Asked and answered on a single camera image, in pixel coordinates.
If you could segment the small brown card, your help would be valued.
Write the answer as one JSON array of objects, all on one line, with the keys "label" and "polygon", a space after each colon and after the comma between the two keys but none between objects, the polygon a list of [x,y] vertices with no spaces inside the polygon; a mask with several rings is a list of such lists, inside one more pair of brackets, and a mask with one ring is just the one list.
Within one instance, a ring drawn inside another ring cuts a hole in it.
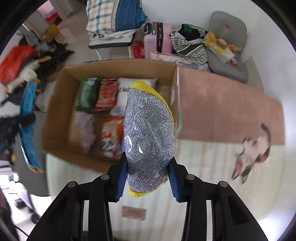
[{"label": "small brown card", "polygon": [[121,216],[128,219],[143,221],[146,219],[147,210],[131,206],[123,206]]}]

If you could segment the plastic water bottle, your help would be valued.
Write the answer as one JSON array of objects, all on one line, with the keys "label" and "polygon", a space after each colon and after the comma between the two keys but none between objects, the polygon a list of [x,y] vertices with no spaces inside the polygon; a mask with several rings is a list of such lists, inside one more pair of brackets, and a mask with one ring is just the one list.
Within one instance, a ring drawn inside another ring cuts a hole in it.
[{"label": "plastic water bottle", "polygon": [[224,25],[219,33],[219,38],[226,40],[229,36],[230,33],[230,26],[229,25]]}]

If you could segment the orange panda snack pack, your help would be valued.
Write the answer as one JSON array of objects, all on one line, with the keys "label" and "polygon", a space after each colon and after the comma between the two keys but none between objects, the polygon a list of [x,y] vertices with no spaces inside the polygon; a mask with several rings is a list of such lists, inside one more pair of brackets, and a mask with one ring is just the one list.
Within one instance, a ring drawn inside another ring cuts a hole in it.
[{"label": "orange panda snack pack", "polygon": [[122,154],[124,116],[105,118],[102,126],[100,149],[104,156],[119,159]]}]

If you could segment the red orange plastic bag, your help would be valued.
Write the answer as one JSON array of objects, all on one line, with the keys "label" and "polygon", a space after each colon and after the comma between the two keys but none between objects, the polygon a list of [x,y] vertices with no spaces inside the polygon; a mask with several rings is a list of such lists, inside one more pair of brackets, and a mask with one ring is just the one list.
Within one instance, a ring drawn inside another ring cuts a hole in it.
[{"label": "red orange plastic bag", "polygon": [[34,55],[36,50],[30,45],[14,46],[1,62],[1,84],[7,87],[18,76],[23,63]]}]

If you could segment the green snack pack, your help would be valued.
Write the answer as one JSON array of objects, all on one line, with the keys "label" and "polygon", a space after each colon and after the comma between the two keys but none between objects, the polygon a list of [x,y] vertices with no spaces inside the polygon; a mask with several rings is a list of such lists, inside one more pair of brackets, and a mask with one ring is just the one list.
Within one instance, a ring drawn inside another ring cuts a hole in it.
[{"label": "green snack pack", "polygon": [[76,96],[76,110],[93,113],[96,106],[102,77],[87,78],[82,81]]}]

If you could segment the white goose plush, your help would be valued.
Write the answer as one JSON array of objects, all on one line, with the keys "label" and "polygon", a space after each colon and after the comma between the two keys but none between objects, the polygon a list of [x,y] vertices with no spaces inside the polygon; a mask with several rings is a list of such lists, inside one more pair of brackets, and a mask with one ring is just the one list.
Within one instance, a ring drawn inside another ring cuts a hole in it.
[{"label": "white goose plush", "polygon": [[11,81],[6,87],[6,93],[12,93],[16,88],[22,85],[24,82],[36,82],[37,73],[36,70],[40,67],[39,60],[32,61],[27,64],[19,73],[17,78]]}]

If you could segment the grey plastic chair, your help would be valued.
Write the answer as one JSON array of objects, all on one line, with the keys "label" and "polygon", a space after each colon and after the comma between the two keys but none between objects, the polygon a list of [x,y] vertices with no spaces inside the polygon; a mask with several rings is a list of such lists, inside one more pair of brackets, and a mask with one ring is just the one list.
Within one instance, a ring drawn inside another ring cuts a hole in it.
[{"label": "grey plastic chair", "polygon": [[18,180],[31,194],[41,197],[49,196],[46,175],[46,155],[42,152],[42,128],[45,123],[45,117],[45,113],[36,112],[36,122],[33,133],[34,148],[44,173],[35,173],[28,168],[25,158],[23,157],[19,136],[16,137],[15,144],[15,172],[18,174]]}]

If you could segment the floral pink cushion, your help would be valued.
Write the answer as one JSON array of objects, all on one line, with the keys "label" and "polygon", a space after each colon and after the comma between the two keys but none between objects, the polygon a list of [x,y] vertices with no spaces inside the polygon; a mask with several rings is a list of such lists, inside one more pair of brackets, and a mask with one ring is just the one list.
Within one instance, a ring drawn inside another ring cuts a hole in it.
[{"label": "floral pink cushion", "polygon": [[178,56],[176,54],[159,53],[156,51],[152,51],[150,52],[150,59],[163,61],[163,62],[170,62],[170,63],[178,64],[178,65],[193,68],[193,69],[210,72],[208,63],[205,63],[203,65],[192,64],[189,61],[185,60],[183,57]]}]

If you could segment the pink suitcase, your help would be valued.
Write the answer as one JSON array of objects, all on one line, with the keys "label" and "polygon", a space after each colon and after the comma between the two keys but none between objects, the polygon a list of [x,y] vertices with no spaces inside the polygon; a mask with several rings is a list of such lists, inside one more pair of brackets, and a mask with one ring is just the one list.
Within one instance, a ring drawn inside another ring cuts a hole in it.
[{"label": "pink suitcase", "polygon": [[171,53],[173,46],[170,40],[171,25],[162,22],[147,23],[144,27],[145,59],[151,58],[151,52]]}]

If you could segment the red floral snack pack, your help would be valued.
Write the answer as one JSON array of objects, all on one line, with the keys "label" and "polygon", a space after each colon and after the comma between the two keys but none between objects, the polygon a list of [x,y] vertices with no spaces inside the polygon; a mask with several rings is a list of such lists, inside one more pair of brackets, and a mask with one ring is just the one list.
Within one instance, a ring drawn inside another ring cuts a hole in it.
[{"label": "red floral snack pack", "polygon": [[103,78],[100,80],[98,100],[94,111],[111,110],[117,104],[118,80],[116,78]]}]

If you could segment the purple plush bunny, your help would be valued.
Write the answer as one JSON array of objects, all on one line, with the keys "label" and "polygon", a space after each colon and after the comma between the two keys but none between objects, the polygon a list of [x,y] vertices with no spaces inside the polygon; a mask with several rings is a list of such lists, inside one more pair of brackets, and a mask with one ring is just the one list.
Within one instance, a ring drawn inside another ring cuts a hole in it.
[{"label": "purple plush bunny", "polygon": [[74,117],[75,125],[78,126],[80,144],[83,152],[87,154],[96,140],[95,115],[84,112],[76,112]]}]

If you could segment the open cardboard box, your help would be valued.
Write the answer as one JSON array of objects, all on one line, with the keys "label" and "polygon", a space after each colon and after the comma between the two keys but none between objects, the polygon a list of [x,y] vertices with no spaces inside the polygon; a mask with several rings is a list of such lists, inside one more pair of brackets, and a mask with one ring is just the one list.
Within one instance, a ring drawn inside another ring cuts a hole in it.
[{"label": "open cardboard box", "polygon": [[69,163],[106,172],[118,162],[117,158],[104,156],[100,149],[104,120],[113,114],[123,113],[122,103],[115,110],[102,110],[95,113],[96,142],[88,153],[83,152],[78,126],[75,124],[76,97],[83,80],[91,77],[128,78],[155,80],[155,90],[164,98],[179,121],[179,101],[171,100],[171,95],[179,92],[176,64],[157,60],[118,59],[85,62],[63,68],[57,76],[56,86],[51,97],[42,133],[42,150],[46,154]]}]

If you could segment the yellow snack bag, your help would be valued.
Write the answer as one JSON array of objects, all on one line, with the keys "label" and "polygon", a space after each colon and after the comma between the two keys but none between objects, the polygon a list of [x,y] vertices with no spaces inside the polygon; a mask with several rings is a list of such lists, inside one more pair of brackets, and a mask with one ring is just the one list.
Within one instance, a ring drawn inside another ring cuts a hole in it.
[{"label": "yellow snack bag", "polygon": [[229,63],[235,58],[234,53],[228,48],[227,42],[223,39],[217,39],[213,32],[208,32],[203,42],[223,63]]}]

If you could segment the white metal chair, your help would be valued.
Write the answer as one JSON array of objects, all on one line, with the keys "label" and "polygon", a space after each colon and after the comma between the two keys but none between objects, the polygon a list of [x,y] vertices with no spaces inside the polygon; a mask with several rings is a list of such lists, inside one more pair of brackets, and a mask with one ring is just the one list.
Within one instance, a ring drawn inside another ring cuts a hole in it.
[{"label": "white metal chair", "polygon": [[102,38],[91,38],[88,47],[89,49],[95,50],[99,60],[102,60],[102,57],[99,53],[99,49],[107,49],[107,48],[128,48],[129,58],[133,58],[133,42],[135,40],[136,34],[138,30],[132,32],[132,35],[125,37],[121,36],[120,38],[110,38],[110,39],[102,39]]}]

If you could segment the white XAMNO soft pack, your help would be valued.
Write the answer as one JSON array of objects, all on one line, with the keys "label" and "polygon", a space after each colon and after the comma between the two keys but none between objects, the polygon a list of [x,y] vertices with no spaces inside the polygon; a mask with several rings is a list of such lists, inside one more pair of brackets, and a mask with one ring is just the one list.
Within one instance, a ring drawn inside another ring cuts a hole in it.
[{"label": "white XAMNO soft pack", "polygon": [[130,96],[130,87],[137,81],[143,81],[148,86],[155,89],[157,78],[152,79],[140,79],[140,78],[118,78],[118,93],[117,93],[117,104],[111,109],[111,116],[124,116],[126,112],[126,106],[128,98]]}]

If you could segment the silver yellow scrub sponge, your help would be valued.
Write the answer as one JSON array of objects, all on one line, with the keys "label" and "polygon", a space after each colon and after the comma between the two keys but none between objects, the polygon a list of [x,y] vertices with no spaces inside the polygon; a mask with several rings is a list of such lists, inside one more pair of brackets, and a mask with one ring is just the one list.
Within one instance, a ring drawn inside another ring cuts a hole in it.
[{"label": "silver yellow scrub sponge", "polygon": [[167,102],[152,87],[140,80],[130,87],[123,133],[133,197],[145,196],[166,181],[176,149],[175,122]]}]

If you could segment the red paper shopping bag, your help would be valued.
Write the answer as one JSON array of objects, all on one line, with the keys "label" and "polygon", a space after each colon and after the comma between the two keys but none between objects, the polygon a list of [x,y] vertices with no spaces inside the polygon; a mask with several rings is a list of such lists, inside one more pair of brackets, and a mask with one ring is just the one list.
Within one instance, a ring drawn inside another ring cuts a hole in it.
[{"label": "red paper shopping bag", "polygon": [[132,50],[133,50],[133,57],[135,59],[144,59],[145,58],[143,41],[141,41],[141,40],[135,41],[133,43]]}]

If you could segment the plaid folded bedding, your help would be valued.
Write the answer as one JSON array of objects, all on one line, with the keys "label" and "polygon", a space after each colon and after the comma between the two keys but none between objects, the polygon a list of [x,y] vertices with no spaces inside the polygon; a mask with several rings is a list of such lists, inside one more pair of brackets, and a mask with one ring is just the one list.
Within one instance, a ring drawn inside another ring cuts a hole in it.
[{"label": "plaid folded bedding", "polygon": [[147,20],[139,0],[87,1],[86,15],[86,30],[96,34],[139,29]]}]

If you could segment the blue snack wrapper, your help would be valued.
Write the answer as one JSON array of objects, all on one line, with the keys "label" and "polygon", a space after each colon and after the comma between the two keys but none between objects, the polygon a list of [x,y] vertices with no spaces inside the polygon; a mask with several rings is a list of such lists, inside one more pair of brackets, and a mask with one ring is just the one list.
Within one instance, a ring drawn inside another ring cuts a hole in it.
[{"label": "blue snack wrapper", "polygon": [[35,127],[36,115],[34,112],[37,84],[28,82],[23,92],[21,100],[20,115],[27,118],[28,123],[20,129],[21,149],[27,166],[35,173],[43,173],[37,152],[33,144],[33,132]]}]

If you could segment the black white patterned bag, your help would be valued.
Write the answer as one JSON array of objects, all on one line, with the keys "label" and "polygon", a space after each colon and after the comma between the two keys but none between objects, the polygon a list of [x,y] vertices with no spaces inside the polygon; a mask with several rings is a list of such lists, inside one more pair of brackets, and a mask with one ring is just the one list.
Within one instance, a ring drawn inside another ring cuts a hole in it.
[{"label": "black white patterned bag", "polygon": [[204,65],[208,62],[208,54],[204,45],[207,34],[208,31],[204,28],[182,24],[172,28],[169,37],[175,53],[191,64]]}]

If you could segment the grey cushioned chair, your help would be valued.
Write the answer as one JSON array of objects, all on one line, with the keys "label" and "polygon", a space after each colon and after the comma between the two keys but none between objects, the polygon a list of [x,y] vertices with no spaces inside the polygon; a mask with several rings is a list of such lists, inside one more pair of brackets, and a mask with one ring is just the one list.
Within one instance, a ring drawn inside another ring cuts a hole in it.
[{"label": "grey cushioned chair", "polygon": [[213,32],[216,38],[220,39],[219,33],[224,25],[230,26],[230,33],[225,41],[228,48],[234,53],[235,58],[229,63],[223,63],[206,47],[208,65],[215,74],[245,83],[248,80],[248,75],[245,64],[241,62],[240,57],[246,44],[247,27],[239,18],[223,11],[215,11],[210,19],[208,32]]}]

